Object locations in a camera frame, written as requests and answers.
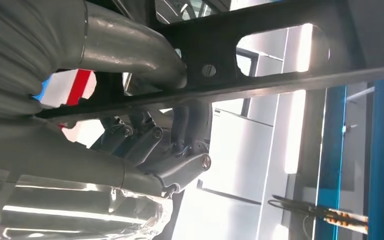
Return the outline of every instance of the wire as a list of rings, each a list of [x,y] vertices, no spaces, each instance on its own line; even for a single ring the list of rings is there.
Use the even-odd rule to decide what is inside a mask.
[[[308,240],[311,240],[312,238],[310,235],[307,233],[307,228],[306,228],[306,220],[309,218],[309,216],[305,216],[304,220],[302,220],[302,230],[304,231],[305,236],[307,237]]]

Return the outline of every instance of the bolt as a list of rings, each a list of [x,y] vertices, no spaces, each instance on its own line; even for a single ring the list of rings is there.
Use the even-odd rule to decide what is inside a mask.
[[[124,136],[125,136],[126,138],[127,138],[128,136],[130,136],[130,133],[131,133],[130,129],[126,128],[126,129],[124,130]]]
[[[209,156],[204,156],[202,158],[202,167],[205,169],[205,170],[208,170],[210,169],[211,167],[211,158]]]
[[[160,139],[163,136],[163,132],[159,129],[155,129],[152,135],[154,138]]]

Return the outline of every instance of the blue pillar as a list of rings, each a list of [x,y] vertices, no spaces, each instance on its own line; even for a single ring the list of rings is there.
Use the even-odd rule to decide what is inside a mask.
[[[346,92],[346,86],[337,86],[329,88],[326,93],[317,204],[333,209],[337,209],[340,202]],[[338,239],[338,227],[318,219],[315,239]]]

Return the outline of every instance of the light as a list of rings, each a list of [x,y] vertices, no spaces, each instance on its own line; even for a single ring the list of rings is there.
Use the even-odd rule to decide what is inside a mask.
[[[44,214],[44,215],[65,216],[65,217],[74,217],[74,218],[85,218],[85,219],[98,219],[98,220],[104,220],[104,221],[124,222],[124,223],[132,223],[132,224],[145,224],[147,222],[146,220],[132,218],[132,217],[108,215],[108,214],[100,214],[100,213],[92,213],[92,212],[84,212],[84,211],[53,210],[53,209],[42,209],[42,208],[10,206],[10,205],[4,206],[3,210],[9,211],[9,212]]]
[[[28,238],[40,238],[40,237],[43,237],[45,235],[43,235],[42,233],[38,233],[38,232],[35,232],[35,233],[32,233],[30,235],[28,235],[27,237]]]
[[[283,225],[276,225],[271,236],[272,240],[288,240],[289,238],[289,229]]]
[[[303,130],[304,108],[306,104],[306,91],[293,92],[290,107],[289,126],[286,140],[285,166],[287,174],[296,174],[298,160],[300,159],[301,133]]]
[[[166,109],[160,109],[159,111],[162,112],[163,114],[167,113],[168,111],[173,110],[172,108],[166,108]]]
[[[99,191],[96,184],[86,183],[86,187],[83,189],[84,191]]]
[[[306,23],[301,27],[301,36],[299,37],[298,56],[296,61],[296,70],[306,72],[310,65],[311,45],[312,45],[313,25]]]
[[[33,229],[33,228],[18,228],[18,227],[7,227],[5,230],[11,231],[23,231],[23,232],[46,232],[46,233],[65,233],[65,234],[78,234],[81,231],[70,231],[70,230],[55,230],[55,229]]]

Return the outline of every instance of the metal bracket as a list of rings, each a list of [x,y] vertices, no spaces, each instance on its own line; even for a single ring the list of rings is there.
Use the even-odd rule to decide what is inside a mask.
[[[136,132],[131,138],[119,145],[114,155],[138,166],[145,162],[162,138],[163,130],[158,126],[154,126],[142,134]]]
[[[154,174],[164,187],[175,186],[173,193],[180,193],[189,183],[211,167],[211,158],[207,153],[184,157],[188,149],[188,147],[185,148],[181,155],[172,156],[148,166],[147,172]]]

